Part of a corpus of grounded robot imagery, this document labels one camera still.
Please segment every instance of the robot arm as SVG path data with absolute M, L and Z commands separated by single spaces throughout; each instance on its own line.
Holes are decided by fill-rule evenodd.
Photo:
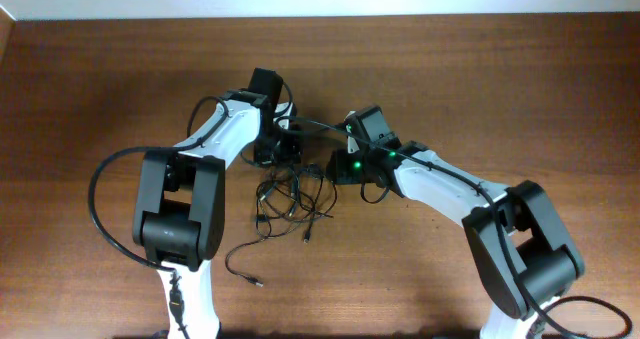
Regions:
M 173 268 L 158 271 L 171 315 L 169 338 L 215 338 L 220 321 L 213 306 L 211 259 L 224 230 L 225 170 L 250 143 L 254 161 L 297 161 L 297 138 L 276 130 L 274 114 L 295 113 L 292 103 L 277 101 L 282 79 L 256 69 L 249 88 L 225 93 L 214 114 L 189 138 L 186 147 L 214 130 L 198 147 L 181 152 L 150 151 L 142 163 L 133 239 L 145 248 L 147 259 Z M 278 125 L 289 127 L 289 121 Z M 191 203 L 167 199 L 166 192 L 191 191 Z
M 551 303 L 584 274 L 580 253 L 539 185 L 530 181 L 515 187 L 492 183 L 446 163 L 424 145 L 402 144 L 377 106 L 352 112 L 343 127 L 365 141 L 350 140 L 346 151 L 333 153 L 327 171 L 338 183 L 372 182 L 390 188 L 401 197 L 433 207 L 464 228 L 482 283 L 495 304 L 483 338 L 524 338 L 536 313 L 508 268 L 487 199 L 446 171 L 488 194 L 505 237 L 516 230 L 531 230 L 528 241 L 516 248 L 507 240 L 507 248 L 520 281 L 537 303 Z

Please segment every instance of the wire bundle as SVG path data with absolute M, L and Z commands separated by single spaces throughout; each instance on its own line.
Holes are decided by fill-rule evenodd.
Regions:
M 304 191 L 302 188 L 305 180 L 303 179 L 317 181 L 317 190 L 314 193 Z M 332 188 L 333 200 L 325 210 L 321 210 L 322 192 L 328 186 Z M 286 210 L 281 210 L 274 204 L 273 199 L 275 196 L 279 196 L 288 202 Z M 267 172 L 266 178 L 256 188 L 256 216 L 254 221 L 258 239 L 240 244 L 231 249 L 225 258 L 227 270 L 233 275 L 244 278 L 251 284 L 262 287 L 263 283 L 256 277 L 230 267 L 229 262 L 233 254 L 241 248 L 255 245 L 265 240 L 283 237 L 303 225 L 307 227 L 304 234 L 304 242 L 308 243 L 311 239 L 313 224 L 322 218 L 333 218 L 329 212 L 337 201 L 338 190 L 335 183 L 326 176 L 322 168 L 317 164 L 298 168 L 294 165 L 272 167 Z M 287 226 L 284 230 L 274 233 L 272 222 L 277 220 L 286 222 Z

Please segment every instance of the cable plug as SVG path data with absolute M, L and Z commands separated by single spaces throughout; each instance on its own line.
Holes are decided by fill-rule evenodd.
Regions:
M 296 213 L 296 209 L 298 208 L 298 200 L 299 200 L 299 195 L 298 195 L 298 182 L 296 180 L 291 182 L 291 198 L 295 198 L 293 205 L 291 205 L 291 209 L 289 209 L 289 218 L 291 218 L 293 216 L 293 214 Z
M 266 223 L 269 221 L 269 218 L 265 214 L 257 214 L 256 221 L 258 223 Z
M 273 192 L 273 190 L 276 188 L 276 185 L 278 185 L 278 182 L 273 182 L 273 184 L 271 184 L 271 187 L 264 194 L 262 194 L 262 196 L 260 196 L 260 201 L 264 201 L 265 199 L 267 199 L 267 197 L 271 195 L 271 192 Z
M 180 277 L 176 273 L 171 278 L 171 290 L 169 291 L 169 310 L 176 323 L 182 327 L 182 315 L 184 314 L 184 301 L 182 300 L 182 292 L 178 288 L 178 280 Z
M 308 229 L 306 232 L 304 232 L 304 243 L 309 244 L 309 240 L 311 240 L 311 229 Z
M 247 281 L 259 288 L 262 288 L 264 286 L 264 283 L 262 283 L 260 280 L 258 280 L 258 278 L 254 278 L 254 277 L 247 277 L 245 278 L 247 279 Z

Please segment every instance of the wooden table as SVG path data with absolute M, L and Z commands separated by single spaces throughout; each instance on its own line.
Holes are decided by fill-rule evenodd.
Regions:
M 587 263 L 571 292 L 640 320 L 640 14 L 19 22 L 0 70 L 1 337 L 168 326 L 157 274 L 93 227 L 89 177 L 120 148 L 182 140 L 195 102 L 246 86 L 256 66 L 278 70 L 301 115 L 338 122 L 377 103 L 402 140 L 482 178 L 540 183 Z M 140 160 L 98 188 L 105 225 L 130 246 Z M 259 177 L 240 162 L 227 174 L 213 263 L 225 329 L 433 334 L 486 320 L 461 228 L 407 199 L 366 204 L 355 187 L 309 245 L 295 233 L 234 257 L 264 288 L 228 274 L 224 254 L 255 237 Z M 622 327 L 582 305 L 555 316 Z

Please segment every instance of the black joint housing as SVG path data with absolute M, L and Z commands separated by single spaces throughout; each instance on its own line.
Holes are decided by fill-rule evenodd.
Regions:
M 247 91 L 266 95 L 271 101 L 271 107 L 275 110 L 278 100 L 280 100 L 283 83 L 282 77 L 275 71 L 255 68 Z
M 507 190 L 496 203 L 500 229 L 518 276 L 538 304 L 564 294 L 585 272 L 567 228 L 538 184 L 525 181 Z M 480 279 L 491 300 L 508 316 L 526 319 L 534 311 L 516 286 L 500 246 L 489 208 L 476 208 L 462 220 Z M 531 238 L 517 248 L 513 230 L 531 229 Z
M 145 154 L 133 220 L 133 241 L 147 258 L 197 271 L 213 258 L 224 230 L 224 160 L 165 151 Z M 165 191 L 191 190 L 191 203 L 165 199 Z
M 350 128 L 351 133 L 358 138 L 367 139 L 389 149 L 398 149 L 401 145 L 400 139 L 391 131 L 387 122 L 384 120 L 382 109 L 377 105 L 367 107 L 349 115 L 345 123 L 347 127 Z M 358 142 L 358 147 L 361 150 L 376 150 L 375 147 L 368 146 L 362 142 Z

